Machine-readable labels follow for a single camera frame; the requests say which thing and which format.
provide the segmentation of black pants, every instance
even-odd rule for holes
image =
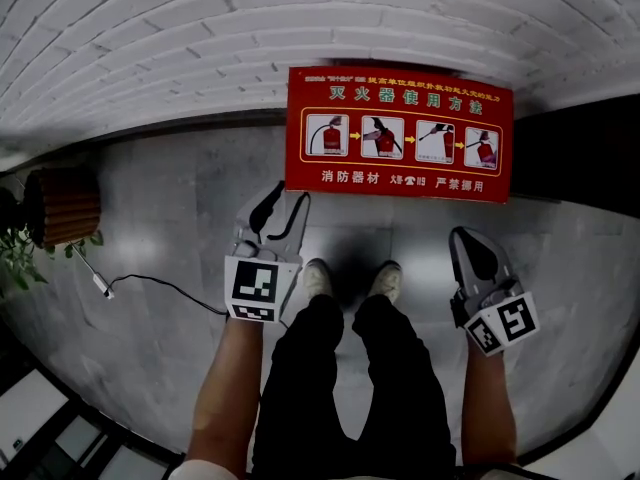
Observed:
[[[256,429],[252,478],[451,478],[455,448],[442,388],[409,319],[382,295],[358,310],[374,392],[358,441],[333,401],[344,320],[326,295],[311,300],[273,352]]]

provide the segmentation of brown flower pot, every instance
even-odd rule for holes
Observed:
[[[98,182],[84,168],[33,171],[24,206],[31,239],[41,248],[91,236],[100,224]]]

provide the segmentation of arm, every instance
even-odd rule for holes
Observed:
[[[230,319],[198,395],[187,460],[213,462],[245,477],[261,371],[262,323]]]
[[[462,408],[465,464],[516,463],[516,423],[502,354],[485,357],[467,336],[469,360]]]

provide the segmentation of fire extinguisher instruction sign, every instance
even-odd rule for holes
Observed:
[[[443,75],[291,68],[286,188],[505,203],[513,93]]]

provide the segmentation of shoe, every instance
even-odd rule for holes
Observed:
[[[316,295],[333,297],[329,269],[327,269],[325,262],[319,258],[312,259],[304,267],[302,284],[307,291],[309,299],[313,299]]]
[[[400,296],[400,285],[402,284],[402,267],[395,261],[387,261],[376,275],[369,290],[369,297],[374,295],[384,295],[395,304]]]

